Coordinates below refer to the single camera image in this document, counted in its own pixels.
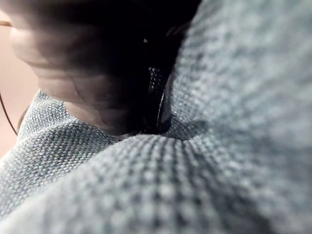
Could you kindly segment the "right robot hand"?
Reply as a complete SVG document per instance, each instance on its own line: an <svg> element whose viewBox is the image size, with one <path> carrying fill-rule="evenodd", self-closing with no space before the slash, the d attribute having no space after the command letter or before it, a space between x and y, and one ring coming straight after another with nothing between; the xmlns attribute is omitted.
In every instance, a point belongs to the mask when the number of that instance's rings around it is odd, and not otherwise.
<svg viewBox="0 0 312 234"><path fill-rule="evenodd" d="M109 135L142 129L150 68L169 75L197 0L3 0L40 89Z"/></svg>

